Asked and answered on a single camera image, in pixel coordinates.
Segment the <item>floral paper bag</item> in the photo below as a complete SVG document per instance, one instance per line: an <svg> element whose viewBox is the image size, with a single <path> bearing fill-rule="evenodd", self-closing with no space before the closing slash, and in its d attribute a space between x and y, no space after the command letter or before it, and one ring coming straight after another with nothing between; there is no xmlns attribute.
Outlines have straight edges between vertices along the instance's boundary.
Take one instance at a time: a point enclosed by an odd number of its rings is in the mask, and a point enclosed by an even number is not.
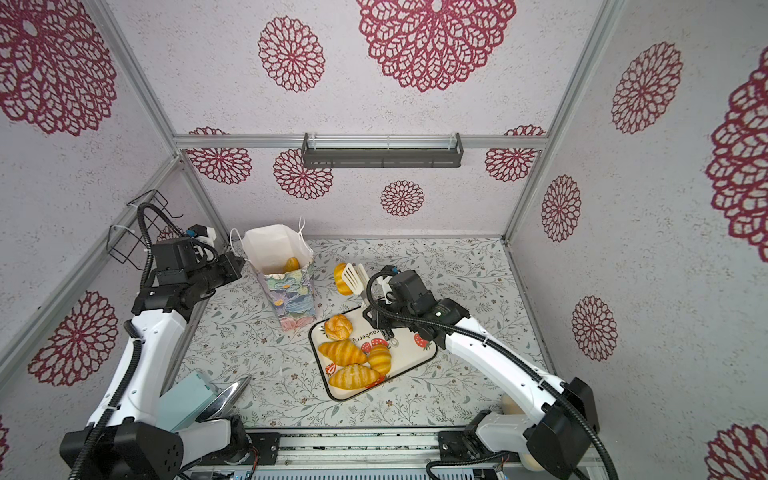
<svg viewBox="0 0 768 480"><path fill-rule="evenodd" d="M301 221L298 233L285 225L269 225L248 230L243 238L243 252L286 331L309 325L315 319L314 252L304 241L302 228ZM301 268L282 273L290 257L295 257Z"/></svg>
<svg viewBox="0 0 768 480"><path fill-rule="evenodd" d="M315 287L310 272L312 264L288 273L257 274L259 283L270 298L283 330L309 325L315 320Z"/></svg>

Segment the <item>floral tablecloth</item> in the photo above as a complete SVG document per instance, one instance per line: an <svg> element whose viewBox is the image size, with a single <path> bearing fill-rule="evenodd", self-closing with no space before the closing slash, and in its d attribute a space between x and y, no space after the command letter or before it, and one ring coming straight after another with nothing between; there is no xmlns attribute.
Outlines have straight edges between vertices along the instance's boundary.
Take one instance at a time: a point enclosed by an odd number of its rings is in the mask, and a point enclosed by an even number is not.
<svg viewBox="0 0 768 480"><path fill-rule="evenodd" d="M360 304L340 295L333 267L363 263L416 270L435 298L452 298L493 335L544 368L533 329L498 239L311 240L317 319ZM498 409L501 390L460 358L431 362L347 402L328 398L308 339L284 332L250 268L209 301L178 378L203 372L225 386L252 376L237 406L246 427L464 425Z"/></svg>

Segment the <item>light blue box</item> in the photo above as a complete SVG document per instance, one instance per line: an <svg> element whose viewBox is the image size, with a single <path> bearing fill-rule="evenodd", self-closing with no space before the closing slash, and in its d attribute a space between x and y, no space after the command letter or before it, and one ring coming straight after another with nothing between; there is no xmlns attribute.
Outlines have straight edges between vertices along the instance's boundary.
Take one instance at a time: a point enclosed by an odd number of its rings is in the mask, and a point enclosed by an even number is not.
<svg viewBox="0 0 768 480"><path fill-rule="evenodd" d="M190 373L160 397L157 427L169 432L185 429L216 395L217 388L203 380L200 373Z"/></svg>

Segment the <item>white bag handle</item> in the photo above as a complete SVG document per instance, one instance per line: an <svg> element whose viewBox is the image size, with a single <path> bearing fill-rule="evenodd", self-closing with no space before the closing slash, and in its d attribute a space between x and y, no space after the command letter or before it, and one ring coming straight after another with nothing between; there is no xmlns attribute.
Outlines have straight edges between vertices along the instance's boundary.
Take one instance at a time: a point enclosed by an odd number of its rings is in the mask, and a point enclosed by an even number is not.
<svg viewBox="0 0 768 480"><path fill-rule="evenodd" d="M310 254L314 257L315 252L310 248L310 246L307 244L306 240L304 240L304 235L301 233L302 230L304 230L304 227L306 226L306 220L304 220L304 217L299 217L299 237L301 237L301 241L304 242L304 246L307 250L310 251Z"/></svg>
<svg viewBox="0 0 768 480"><path fill-rule="evenodd" d="M232 245L232 232L237 233L237 238L240 239L241 247L243 246L243 238L240 236L240 232L237 231L237 228L233 228L232 230L230 230L230 248L232 249L232 251L235 251L235 247L233 247ZM248 258L248 256L245 254L245 249L243 249L243 258L245 259L245 261L253 265L253 262L250 261L250 258Z"/></svg>

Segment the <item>yellow bread in bag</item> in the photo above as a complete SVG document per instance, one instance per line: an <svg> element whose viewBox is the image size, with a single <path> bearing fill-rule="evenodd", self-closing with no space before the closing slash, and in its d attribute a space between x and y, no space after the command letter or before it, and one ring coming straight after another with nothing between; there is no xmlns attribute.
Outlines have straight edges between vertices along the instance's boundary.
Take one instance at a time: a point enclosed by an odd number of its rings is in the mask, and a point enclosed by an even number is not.
<svg viewBox="0 0 768 480"><path fill-rule="evenodd" d="M331 340L346 340L352 333L352 322L344 315L334 315L326 321L323 328Z"/></svg>
<svg viewBox="0 0 768 480"><path fill-rule="evenodd" d="M293 272L294 270L298 270L299 268L301 268L301 265L299 265L299 259L297 259L296 257L290 257L286 262L285 273Z"/></svg>
<svg viewBox="0 0 768 480"><path fill-rule="evenodd" d="M366 354L349 339L341 340L340 342L321 343L317 349L338 366L347 366L353 363L365 363L368 361Z"/></svg>
<svg viewBox="0 0 768 480"><path fill-rule="evenodd" d="M384 376L392 368L392 354L386 345L376 345L368 354L368 363L372 369Z"/></svg>
<svg viewBox="0 0 768 480"><path fill-rule="evenodd" d="M345 366L328 379L328 384L343 390L357 390L374 383L379 373L362 365Z"/></svg>

